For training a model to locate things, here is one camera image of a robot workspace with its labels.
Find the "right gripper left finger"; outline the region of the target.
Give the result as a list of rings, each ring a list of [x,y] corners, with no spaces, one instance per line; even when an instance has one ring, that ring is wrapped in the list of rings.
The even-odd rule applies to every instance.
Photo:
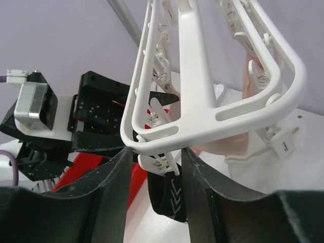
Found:
[[[1,188],[1,242],[122,242],[124,239],[132,150],[109,162],[114,169],[97,188],[70,186],[35,193]]]

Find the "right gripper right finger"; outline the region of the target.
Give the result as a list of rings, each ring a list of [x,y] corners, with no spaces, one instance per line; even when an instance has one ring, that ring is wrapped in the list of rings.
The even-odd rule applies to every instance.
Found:
[[[249,189],[182,150],[191,242],[323,242],[323,192]]]

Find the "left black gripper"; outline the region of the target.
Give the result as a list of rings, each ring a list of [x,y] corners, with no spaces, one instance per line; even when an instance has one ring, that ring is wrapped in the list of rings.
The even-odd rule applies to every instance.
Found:
[[[72,151],[113,158],[124,147],[120,123],[130,86],[88,71],[81,75],[72,118],[83,123],[72,136]],[[151,91],[162,106],[179,101],[175,94]]]

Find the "black sock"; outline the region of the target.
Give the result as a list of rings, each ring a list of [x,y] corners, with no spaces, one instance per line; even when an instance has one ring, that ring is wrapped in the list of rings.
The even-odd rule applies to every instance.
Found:
[[[174,172],[168,172],[163,176],[149,172],[147,175],[148,193],[155,213],[186,223],[187,213],[181,165],[178,165],[178,169],[180,173],[178,176]]]

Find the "pink sock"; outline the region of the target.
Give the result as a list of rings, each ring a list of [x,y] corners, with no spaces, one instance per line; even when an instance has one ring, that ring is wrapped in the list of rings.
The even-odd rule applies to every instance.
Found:
[[[179,24],[181,117],[162,126],[164,136],[152,154],[204,144],[276,122],[265,104],[276,87],[236,103],[216,106],[201,24]]]

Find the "white plastic clip hanger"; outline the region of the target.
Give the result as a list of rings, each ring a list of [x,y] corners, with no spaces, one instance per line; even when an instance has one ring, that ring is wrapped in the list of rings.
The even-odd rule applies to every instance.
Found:
[[[257,129],[275,128],[301,102],[306,68],[257,1],[221,1],[234,38],[263,69],[249,62],[249,75],[259,86],[257,95],[219,106],[215,94],[198,6],[178,1],[175,16],[169,1],[148,1],[137,60],[121,120],[124,144],[138,154],[140,167],[164,175],[179,174],[172,151],[223,139]],[[171,121],[156,98],[150,98],[152,81],[165,94],[172,86],[164,48],[159,8],[179,26],[181,116]]]

